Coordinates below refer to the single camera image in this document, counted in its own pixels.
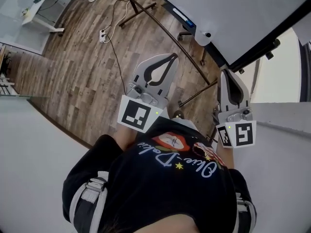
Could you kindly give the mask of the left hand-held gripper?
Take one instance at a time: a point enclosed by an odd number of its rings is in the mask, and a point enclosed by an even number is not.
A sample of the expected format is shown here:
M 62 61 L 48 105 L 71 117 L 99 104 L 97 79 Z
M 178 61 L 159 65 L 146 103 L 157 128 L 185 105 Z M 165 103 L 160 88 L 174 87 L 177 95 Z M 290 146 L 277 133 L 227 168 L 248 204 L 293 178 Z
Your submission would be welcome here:
M 168 104 L 166 96 L 177 67 L 176 53 L 158 54 L 141 62 L 134 71 L 134 82 L 128 85 L 128 93 L 121 98 L 118 123 L 147 132 Z

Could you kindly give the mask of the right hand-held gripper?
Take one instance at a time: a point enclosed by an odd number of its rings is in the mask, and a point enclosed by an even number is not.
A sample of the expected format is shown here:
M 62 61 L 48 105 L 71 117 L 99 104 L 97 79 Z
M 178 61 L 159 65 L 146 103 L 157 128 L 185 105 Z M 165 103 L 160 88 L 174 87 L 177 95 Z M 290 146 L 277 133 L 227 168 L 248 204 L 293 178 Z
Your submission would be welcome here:
M 231 70 L 222 69 L 218 78 L 221 112 L 217 115 L 216 128 L 223 147 L 255 145 L 257 122 L 253 120 L 251 108 L 247 107 L 248 101 L 249 92 L 240 77 Z

